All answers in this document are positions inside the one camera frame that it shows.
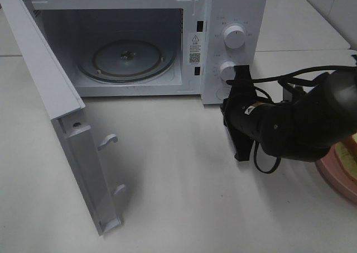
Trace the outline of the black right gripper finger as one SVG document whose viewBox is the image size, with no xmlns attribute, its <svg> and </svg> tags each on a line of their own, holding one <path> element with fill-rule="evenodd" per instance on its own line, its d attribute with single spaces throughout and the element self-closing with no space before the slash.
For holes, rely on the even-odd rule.
<svg viewBox="0 0 357 253">
<path fill-rule="evenodd" d="M 238 161 L 249 161 L 253 143 L 256 142 L 253 151 L 253 160 L 257 161 L 258 139 L 260 130 L 253 130 L 250 135 L 243 133 L 234 127 L 229 127 L 228 132 L 235 148 L 234 157 Z"/>
<path fill-rule="evenodd" d="M 253 85 L 249 65 L 235 65 L 234 71 L 235 77 L 227 80 L 227 85 Z"/>
</svg>

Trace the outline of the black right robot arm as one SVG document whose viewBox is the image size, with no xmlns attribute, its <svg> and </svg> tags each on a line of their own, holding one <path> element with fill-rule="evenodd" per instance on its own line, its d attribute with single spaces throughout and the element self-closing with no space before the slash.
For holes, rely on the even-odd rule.
<svg viewBox="0 0 357 253">
<path fill-rule="evenodd" d="M 356 67 L 317 66 L 313 80 L 300 78 L 305 69 L 274 77 L 292 96 L 279 103 L 257 94 L 249 66 L 235 66 L 234 71 L 221 111 L 237 160 L 249 160 L 258 144 L 270 156 L 316 161 L 356 133 Z"/>
</svg>

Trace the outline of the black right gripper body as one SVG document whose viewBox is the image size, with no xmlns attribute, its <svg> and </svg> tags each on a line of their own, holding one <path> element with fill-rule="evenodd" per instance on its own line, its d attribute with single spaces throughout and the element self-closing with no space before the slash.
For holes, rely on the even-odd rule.
<svg viewBox="0 0 357 253">
<path fill-rule="evenodd" d="M 228 98 L 222 105 L 224 125 L 233 140 L 253 139 L 262 141 L 259 119 L 251 119 L 246 110 L 258 102 L 255 86 L 250 79 L 227 80 L 231 86 Z"/>
</svg>

